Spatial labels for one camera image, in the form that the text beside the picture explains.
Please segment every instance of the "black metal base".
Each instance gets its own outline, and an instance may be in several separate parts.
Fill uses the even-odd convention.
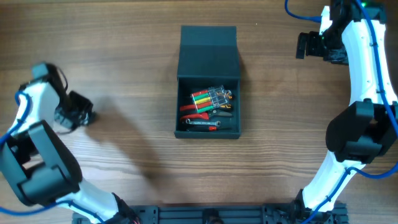
[[[303,221],[289,221],[289,203],[273,203],[263,206],[133,206],[131,208],[139,216],[141,224],[205,224],[206,218],[204,213],[209,209],[217,210],[225,224],[299,224]],[[327,221],[310,223],[348,224],[346,205],[336,204]],[[90,224],[90,221],[84,216],[74,213],[72,224]]]

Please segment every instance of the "cable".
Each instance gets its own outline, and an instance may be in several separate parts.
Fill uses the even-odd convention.
[[[57,70],[61,73],[61,75],[62,75],[62,77],[63,77],[63,80],[65,81],[65,91],[67,91],[68,90],[68,79],[67,79],[67,77],[65,76],[65,74],[64,74],[64,72],[62,71],[62,69],[60,68],[60,67],[57,67]]]
[[[77,129],[77,128],[73,128],[73,129],[70,129],[70,130],[68,130],[68,131],[56,131],[55,134],[58,134],[58,135],[66,135],[66,134],[70,134],[70,133],[76,131],[76,129]]]
[[[287,12],[288,15],[290,15],[290,16],[296,18],[296,19],[303,19],[303,20],[308,20],[308,21],[318,22],[318,23],[321,23],[321,22],[322,22],[322,16],[308,17],[308,16],[298,16],[298,15],[295,15],[295,14],[291,13],[291,12],[289,11],[289,8],[287,7],[287,2],[288,2],[288,1],[289,1],[289,0],[285,0],[285,10],[286,10],[286,12]]]
[[[24,217],[24,216],[31,216],[31,215],[36,215],[38,213],[45,212],[47,210],[50,210],[51,208],[54,208],[54,207],[56,207],[58,205],[62,205],[62,204],[68,204],[69,207],[73,206],[73,207],[79,209],[80,211],[85,212],[85,213],[91,215],[92,217],[95,217],[97,220],[99,220],[101,222],[101,224],[105,224],[104,220],[101,217],[99,217],[96,213],[93,213],[93,212],[91,212],[91,211],[89,211],[89,210],[87,210],[85,208],[82,208],[81,206],[75,204],[71,200],[64,200],[64,201],[60,201],[60,202],[55,202],[55,203],[52,203],[50,205],[47,205],[46,207],[39,208],[39,209],[36,209],[36,210],[33,210],[33,211],[28,211],[28,212],[17,212],[17,211],[12,211],[12,210],[0,207],[0,212],[4,213],[6,215],[12,215],[12,216],[16,216],[16,217]]]
[[[18,105],[18,106],[20,105],[20,102],[19,102],[19,95],[22,95],[22,96],[24,96],[24,97],[26,98],[27,103],[26,103],[25,111],[24,111],[24,113],[22,114],[21,118],[20,118],[20,119],[17,119],[17,124],[16,124],[14,127],[11,127],[11,128],[8,130],[8,132],[6,132],[5,135],[3,135],[3,136],[1,137],[1,139],[0,139],[0,148],[2,147],[2,145],[3,145],[4,143],[6,143],[7,139],[8,139],[9,137],[11,137],[11,134],[12,134],[14,131],[17,131],[17,130],[24,124],[24,122],[25,122],[27,116],[29,115],[30,104],[31,104],[30,96],[29,96],[27,93],[24,93],[24,92],[22,92],[22,91],[16,92],[14,98],[15,98],[15,101],[17,102],[17,105]]]
[[[361,1],[360,0],[352,0],[352,1],[354,1],[356,3],[356,5],[360,8],[362,13],[364,14],[366,23],[369,26],[369,30],[371,32],[371,37],[372,37],[372,41],[373,41],[373,43],[371,45],[373,47],[374,59],[376,61],[377,79],[379,81],[379,94],[381,96],[381,100],[383,101],[383,105],[387,111],[387,115],[388,115],[389,119],[391,120],[391,124],[394,128],[394,131],[396,132],[396,135],[398,137],[398,124],[394,117],[393,112],[391,111],[391,108],[390,108],[389,103],[386,98],[386,91],[384,90],[384,84],[383,84],[383,79],[382,79],[382,75],[381,75],[381,64],[380,64],[380,56],[379,56],[379,50],[378,50],[378,44],[377,44],[376,31],[374,30],[372,20],[369,16],[368,12],[362,6]],[[306,220],[304,220],[302,222],[302,224],[309,223],[315,217],[315,215],[318,213],[319,209],[321,209],[322,206],[324,206],[326,203],[328,203],[330,198],[333,198],[336,195],[338,189],[343,184],[345,178],[347,178],[347,175],[349,175],[352,170],[356,171],[357,173],[361,174],[362,176],[370,178],[370,179],[383,179],[383,178],[391,176],[393,173],[398,171],[398,162],[395,164],[395,166],[391,170],[389,170],[383,174],[379,174],[379,175],[368,174],[368,173],[365,173],[355,167],[347,168],[346,172],[343,174],[343,176],[341,177],[340,181],[337,183],[337,185],[336,185],[335,189],[332,191],[332,193],[329,196],[327,196],[326,199],[316,207],[316,209],[313,211],[313,213]]]

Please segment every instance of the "wrench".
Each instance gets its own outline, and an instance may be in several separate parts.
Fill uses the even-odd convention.
[[[190,119],[186,119],[185,123],[187,124],[192,124],[192,125],[207,125],[207,126],[216,126],[220,127],[221,126],[221,121],[191,121]]]

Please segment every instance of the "tool set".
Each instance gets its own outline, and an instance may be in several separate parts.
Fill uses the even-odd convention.
[[[221,121],[209,121],[213,117],[233,117],[232,105],[229,101],[233,99],[232,92],[225,90],[221,85],[218,88],[210,87],[207,90],[192,93],[190,98],[192,105],[180,107],[180,111],[195,110],[196,113],[186,114],[180,117],[180,122],[187,125],[187,131],[210,132],[231,129],[231,125],[221,127]],[[192,121],[191,119],[202,119],[206,121]]]
[[[210,87],[207,90],[192,93],[191,98],[197,113],[202,113],[228,104],[229,100],[232,100],[232,93],[221,85],[218,88]]]

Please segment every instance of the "hand tool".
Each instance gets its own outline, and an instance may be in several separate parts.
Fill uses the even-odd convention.
[[[206,103],[201,103],[199,105],[186,105],[186,106],[181,106],[180,107],[180,111],[186,111],[186,110],[196,110],[207,107],[207,106],[211,106],[211,102],[206,102]]]
[[[220,127],[221,126],[221,121],[191,121],[190,119],[185,120],[186,124],[191,124],[191,125],[207,125],[207,126],[216,126]]]
[[[220,105],[220,109],[223,111],[230,111],[232,110],[232,105]]]
[[[210,132],[210,131],[221,131],[221,130],[229,130],[231,127],[216,127],[216,126],[196,126],[192,128],[187,128],[187,131],[199,131],[199,132]]]
[[[195,104],[196,104],[196,105],[199,105],[199,104],[201,104],[201,103],[206,103],[206,102],[209,102],[209,101],[211,101],[211,98],[210,98],[209,96],[207,96],[207,97],[202,98],[202,99],[200,99],[200,100],[195,100]]]
[[[196,100],[200,100],[200,99],[203,99],[203,98],[206,98],[206,97],[209,97],[209,94],[205,93],[205,94],[202,94],[202,95],[194,96],[193,100],[196,101]]]
[[[199,92],[196,92],[196,93],[192,93],[192,97],[199,96],[199,95],[205,94],[207,92],[208,92],[208,90],[202,90],[202,91],[199,91]]]
[[[190,115],[182,116],[180,118],[180,121],[183,121],[185,119],[195,119],[195,118],[209,120],[211,117],[214,117],[214,116],[232,117],[232,114],[229,112],[222,111],[222,110],[212,110],[212,111],[209,111],[208,113],[204,112],[204,113],[200,113],[200,114],[190,114]]]
[[[212,109],[219,108],[220,105],[225,105],[232,100],[231,90],[225,90],[224,86],[221,85],[218,88],[210,87],[207,91],[199,91],[191,94],[193,104],[197,113],[206,112]],[[180,108],[180,110],[193,110],[193,106]]]

